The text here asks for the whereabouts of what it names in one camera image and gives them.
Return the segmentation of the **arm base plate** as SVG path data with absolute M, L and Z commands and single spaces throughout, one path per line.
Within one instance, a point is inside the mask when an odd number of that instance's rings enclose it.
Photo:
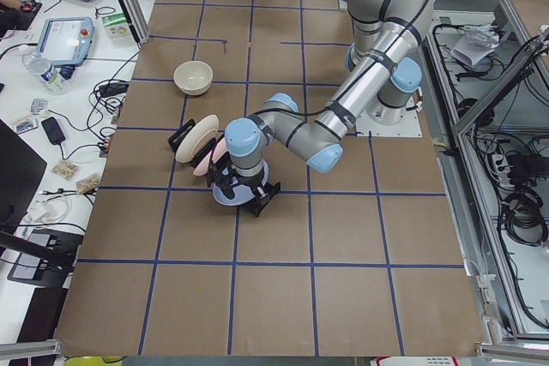
M 389 108 L 375 96 L 359 115 L 355 128 L 358 135 L 388 138 L 422 138 L 413 95 L 400 108 Z

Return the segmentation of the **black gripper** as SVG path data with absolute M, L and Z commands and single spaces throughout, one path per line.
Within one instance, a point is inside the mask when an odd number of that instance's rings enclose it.
M 243 197 L 247 189 L 255 196 L 256 207 L 265 207 L 270 202 L 270 184 L 263 184 L 265 164 L 253 176 L 243 176 L 231 167 L 230 159 L 220 159 L 208 163 L 207 185 L 216 185 L 216 192 L 222 197 Z

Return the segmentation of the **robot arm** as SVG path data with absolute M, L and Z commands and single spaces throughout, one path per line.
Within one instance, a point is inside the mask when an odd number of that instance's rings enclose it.
M 319 173 L 329 172 L 343 154 L 341 140 L 359 115 L 417 49 L 430 26 L 432 0 L 342 0 L 355 26 L 349 52 L 350 75 L 317 113 L 299 112 L 296 102 L 277 93 L 259 111 L 231 121 L 225 130 L 230 159 L 211 165 L 207 179 L 224 206 L 270 202 L 279 185 L 268 184 L 263 149 L 272 141 Z

